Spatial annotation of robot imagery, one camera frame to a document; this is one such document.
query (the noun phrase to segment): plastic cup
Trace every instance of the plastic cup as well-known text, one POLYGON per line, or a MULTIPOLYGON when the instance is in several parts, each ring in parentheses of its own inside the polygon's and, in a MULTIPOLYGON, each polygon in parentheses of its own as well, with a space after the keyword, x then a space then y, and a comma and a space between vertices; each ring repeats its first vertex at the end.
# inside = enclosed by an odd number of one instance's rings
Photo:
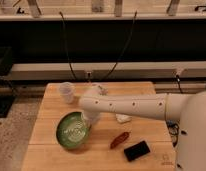
POLYGON ((74 100, 74 85, 70 82, 61 83, 58 87, 61 97, 66 103, 72 103, 74 100))

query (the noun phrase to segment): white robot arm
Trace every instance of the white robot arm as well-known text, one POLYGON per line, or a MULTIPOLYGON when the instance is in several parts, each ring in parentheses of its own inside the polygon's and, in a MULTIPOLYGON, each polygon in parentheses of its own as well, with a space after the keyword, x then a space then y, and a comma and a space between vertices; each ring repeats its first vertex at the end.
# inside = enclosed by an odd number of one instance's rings
POLYGON ((180 122, 176 171, 206 171, 206 92, 107 96, 95 84, 80 98, 83 119, 93 124, 101 112, 180 122))

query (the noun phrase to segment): black sponge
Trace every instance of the black sponge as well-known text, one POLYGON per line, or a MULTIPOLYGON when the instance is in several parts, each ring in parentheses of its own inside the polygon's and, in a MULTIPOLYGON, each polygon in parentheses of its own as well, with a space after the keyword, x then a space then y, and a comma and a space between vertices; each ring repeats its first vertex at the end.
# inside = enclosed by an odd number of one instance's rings
POLYGON ((142 141, 136 145, 133 145, 129 148, 124 149, 124 153, 128 161, 135 160, 136 158, 141 157, 144 154, 147 154, 149 152, 150 152, 150 149, 148 148, 145 141, 142 141))

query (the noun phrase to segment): wooden table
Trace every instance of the wooden table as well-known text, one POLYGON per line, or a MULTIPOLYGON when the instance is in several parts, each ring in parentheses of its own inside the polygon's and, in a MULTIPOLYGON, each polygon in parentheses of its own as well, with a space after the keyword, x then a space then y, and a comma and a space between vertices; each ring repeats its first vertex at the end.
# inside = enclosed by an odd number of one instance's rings
MULTIPOLYGON (((75 83, 73 104, 60 97, 59 84, 48 84, 22 166, 23 171, 173 171, 175 151, 165 122, 133 117, 119 124, 115 115, 103 113, 91 129, 87 142, 79 149, 68 151, 56 140, 56 128, 62 117, 80 111, 78 99, 90 83, 75 83), (129 131, 126 142, 110 150, 111 141, 129 131), (151 150, 145 156, 128 162, 123 149, 145 140, 151 150)), ((102 83, 108 94, 154 94, 150 82, 102 83)))

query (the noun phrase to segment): red pepper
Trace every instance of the red pepper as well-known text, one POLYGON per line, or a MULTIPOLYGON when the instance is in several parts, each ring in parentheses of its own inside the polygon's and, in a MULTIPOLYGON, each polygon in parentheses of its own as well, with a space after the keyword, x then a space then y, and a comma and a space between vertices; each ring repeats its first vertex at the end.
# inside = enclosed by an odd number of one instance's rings
POLYGON ((115 148, 117 145, 119 145, 120 143, 122 143, 123 141, 125 141, 128 137, 129 137, 130 132, 123 132, 122 134, 120 134, 118 137, 116 137, 111 145, 110 145, 110 149, 115 148))

